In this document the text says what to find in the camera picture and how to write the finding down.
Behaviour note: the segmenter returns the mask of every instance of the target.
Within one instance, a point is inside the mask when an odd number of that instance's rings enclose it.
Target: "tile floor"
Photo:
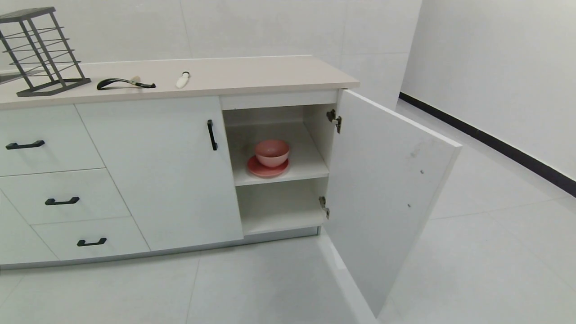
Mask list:
[[[400,101],[464,145],[380,323],[575,323],[576,198]],[[0,323],[370,323],[325,235],[0,273]]]

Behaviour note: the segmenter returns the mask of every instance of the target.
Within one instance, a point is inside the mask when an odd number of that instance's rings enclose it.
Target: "open cabinet door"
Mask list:
[[[348,90],[336,115],[323,226],[377,317],[461,145]]]

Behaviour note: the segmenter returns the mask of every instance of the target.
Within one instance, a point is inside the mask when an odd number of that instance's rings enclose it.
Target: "cabinet shelf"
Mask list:
[[[244,235],[320,226],[325,212],[308,181],[236,188]]]
[[[328,168],[316,149],[310,134],[301,122],[276,123],[265,125],[229,126],[226,128],[234,184],[274,183],[292,180],[323,178],[328,176]],[[290,145],[290,164],[284,174],[271,179],[252,175],[246,168],[248,159],[254,154],[254,147],[264,140],[284,140]]]

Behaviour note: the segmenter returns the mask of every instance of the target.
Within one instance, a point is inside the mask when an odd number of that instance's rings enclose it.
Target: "black baseboard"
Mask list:
[[[442,112],[427,103],[423,103],[422,101],[411,97],[403,92],[400,92],[400,99],[406,101],[407,103],[411,104],[412,106],[440,119],[441,121],[451,125],[454,128],[462,131],[470,135],[473,138],[476,138],[480,142],[490,146],[491,148],[499,151],[500,153],[504,154],[505,156],[511,158],[512,160],[520,163],[525,168],[529,169],[530,171],[538,174],[542,178],[548,180],[552,184],[556,185],[560,189],[566,191],[567,193],[571,194],[572,196],[576,197],[576,181],[568,178],[567,176],[561,174],[560,172],[554,170],[553,168],[549,167],[548,165],[536,160],[532,156],[516,149],[501,140],[486,134],[485,132],[475,128],[472,125],[469,125],[454,116],[450,116],[445,112]]]

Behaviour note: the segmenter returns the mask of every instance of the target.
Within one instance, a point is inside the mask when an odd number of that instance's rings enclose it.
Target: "black handle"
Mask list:
[[[214,141],[214,132],[212,131],[212,119],[208,119],[208,131],[210,132],[210,141],[212,141],[212,149],[218,149],[218,143]]]
[[[106,87],[107,85],[113,84],[114,82],[125,82],[125,83],[129,83],[131,85],[139,86],[140,88],[146,88],[146,89],[156,88],[156,84],[154,84],[154,83],[144,84],[144,83],[136,82],[133,80],[113,78],[113,79],[104,79],[104,80],[98,82],[98,84],[96,85],[96,90],[105,90],[104,87]]]
[[[18,145],[18,143],[10,143],[10,144],[6,145],[6,149],[7,150],[17,150],[17,149],[39,148],[44,144],[46,144],[46,142],[44,142],[42,140],[36,141],[32,144],[24,144],[24,145]]]
[[[50,198],[44,202],[46,206],[54,206],[54,205],[74,205],[80,200],[80,197],[72,197],[68,201],[56,201],[56,199]]]
[[[92,246],[92,245],[102,245],[106,243],[106,238],[101,238],[98,242],[96,243],[86,243],[85,240],[79,240],[78,243],[76,245],[78,246]]]

